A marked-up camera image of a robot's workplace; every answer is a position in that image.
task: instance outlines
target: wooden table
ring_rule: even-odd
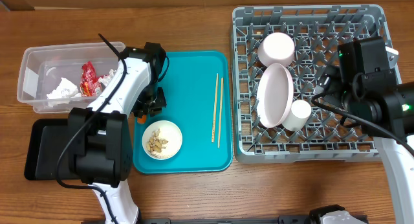
[[[380,3],[387,16],[403,82],[414,81],[414,3]],[[167,51],[219,50],[230,60],[234,6],[128,8],[0,13],[0,223],[79,223],[104,217],[91,191],[69,190],[55,181],[23,176],[33,123],[39,115],[16,100],[17,77],[28,47],[111,41]],[[129,186],[144,218],[249,218],[307,214],[339,204],[370,223],[394,223],[381,162],[297,162],[232,165],[220,173],[143,175]]]

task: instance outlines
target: white oval dish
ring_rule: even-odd
[[[279,63],[264,71],[257,88],[257,115],[266,128],[280,125],[293,102],[293,80],[290,72]]]

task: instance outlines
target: cable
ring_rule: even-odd
[[[108,45],[108,47],[118,56],[118,59],[122,61],[122,64],[124,65],[124,71],[122,71],[122,76],[115,88],[111,91],[109,96],[103,101],[102,105],[92,114],[90,118],[86,120],[85,123],[79,128],[79,130],[73,135],[73,137],[70,139],[70,141],[67,143],[66,147],[63,149],[62,153],[59,156],[58,163],[56,165],[55,175],[56,175],[56,181],[58,184],[64,188],[71,188],[71,189],[92,189],[96,190],[99,193],[101,193],[101,197],[105,200],[106,207],[108,209],[108,213],[111,217],[111,221],[115,224],[118,224],[118,221],[116,220],[116,217],[114,216],[111,204],[109,203],[108,197],[106,196],[105,191],[103,191],[101,188],[97,186],[91,186],[91,185],[68,185],[64,183],[59,176],[59,167],[61,165],[61,161],[63,156],[65,155],[66,151],[68,150],[69,146],[73,143],[73,141],[78,137],[78,135],[85,130],[85,128],[98,116],[99,112],[102,111],[102,109],[109,103],[109,101],[112,99],[112,97],[115,95],[118,88],[121,86],[122,82],[124,81],[125,76],[127,75],[127,64],[123,58],[120,58],[120,53],[115,49],[114,46],[112,46],[101,34],[99,34],[99,37],[102,38],[102,40]]]
[[[355,127],[360,126],[360,124],[358,124],[358,123],[352,123],[352,124],[345,125],[346,120],[347,120],[347,117],[342,117],[341,121],[339,121],[339,124],[342,125],[345,128],[355,128]]]
[[[383,127],[379,126],[378,124],[374,124],[374,123],[372,123],[372,122],[370,122],[368,120],[364,120],[364,119],[362,119],[362,118],[360,118],[360,117],[358,117],[356,115],[349,114],[346,111],[342,111],[342,110],[340,110],[338,108],[334,108],[334,107],[329,107],[329,106],[326,106],[326,105],[321,104],[321,103],[319,103],[319,102],[316,101],[318,98],[321,98],[321,97],[323,97],[325,95],[331,95],[331,94],[336,93],[336,92],[337,91],[332,91],[332,92],[328,92],[328,93],[320,93],[318,95],[315,95],[315,96],[312,97],[312,100],[311,100],[312,101],[312,104],[315,105],[315,106],[317,106],[317,107],[320,107],[322,109],[325,109],[327,111],[331,111],[333,113],[339,114],[339,115],[341,115],[343,117],[351,118],[351,119],[357,121],[359,124],[363,124],[363,125],[369,126],[369,127],[373,128],[373,129],[377,130],[378,132],[380,132],[381,134],[385,135],[386,137],[388,137],[390,139],[394,139],[395,141],[397,141],[412,156],[414,156],[414,149],[411,146],[409,146],[409,144],[407,144],[407,142],[405,142],[404,140],[398,138],[397,136],[395,136],[394,134],[392,134],[392,132],[384,129]]]
[[[168,56],[166,55],[166,58],[167,58],[167,67],[166,67],[166,70],[164,71],[164,74],[162,74],[162,76],[158,79],[158,82],[161,82],[162,81],[162,79],[164,79],[164,77],[165,77],[165,75],[166,75],[166,73],[167,73],[167,70],[168,70],[168,68],[169,68],[169,58],[168,58]]]

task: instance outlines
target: green light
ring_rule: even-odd
[[[410,109],[411,109],[411,106],[410,106],[410,105],[408,105],[408,104],[402,104],[402,105],[401,105],[401,107],[402,107],[402,110],[403,110],[403,111],[408,111],[408,110],[410,110]]]

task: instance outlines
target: white cup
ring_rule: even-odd
[[[287,130],[299,131],[304,127],[311,113],[312,107],[308,102],[304,100],[297,100],[293,102],[292,107],[290,107],[289,114],[283,121],[282,125]]]
[[[260,62],[267,67],[273,63],[289,66],[293,62],[294,53],[295,45],[292,38],[280,32],[268,35],[257,50]]]

